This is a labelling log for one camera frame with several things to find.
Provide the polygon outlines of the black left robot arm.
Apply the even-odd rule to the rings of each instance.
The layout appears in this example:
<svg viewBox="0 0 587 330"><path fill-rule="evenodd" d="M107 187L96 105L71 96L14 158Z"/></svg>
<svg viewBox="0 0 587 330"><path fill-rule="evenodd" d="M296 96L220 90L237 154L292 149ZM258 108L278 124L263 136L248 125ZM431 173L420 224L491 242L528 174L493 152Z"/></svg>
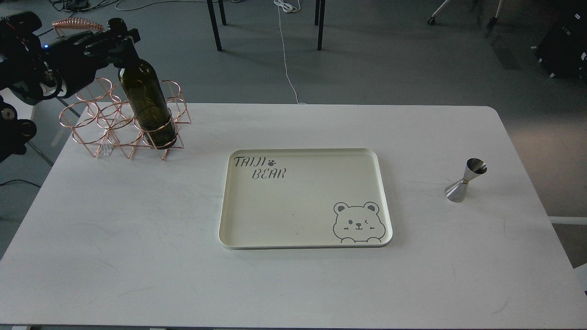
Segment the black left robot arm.
<svg viewBox="0 0 587 330"><path fill-rule="evenodd" d="M90 85L98 70L122 68L126 52L140 41L139 31L119 17L107 27L82 17L57 20L57 39L50 44L36 35L41 27L31 11L1 17L1 89L29 106L69 98Z"/></svg>

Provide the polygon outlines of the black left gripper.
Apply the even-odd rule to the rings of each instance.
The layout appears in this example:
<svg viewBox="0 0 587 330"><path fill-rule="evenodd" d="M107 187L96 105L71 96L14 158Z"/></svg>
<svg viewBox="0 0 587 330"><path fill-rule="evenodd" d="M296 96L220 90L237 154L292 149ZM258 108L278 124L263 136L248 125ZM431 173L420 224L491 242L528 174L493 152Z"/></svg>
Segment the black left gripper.
<svg viewBox="0 0 587 330"><path fill-rule="evenodd" d="M113 62L115 49L125 40L140 42L138 29L105 32L79 32L42 44L43 61L56 81L53 92L59 98L69 98L92 83L98 70Z"/></svg>

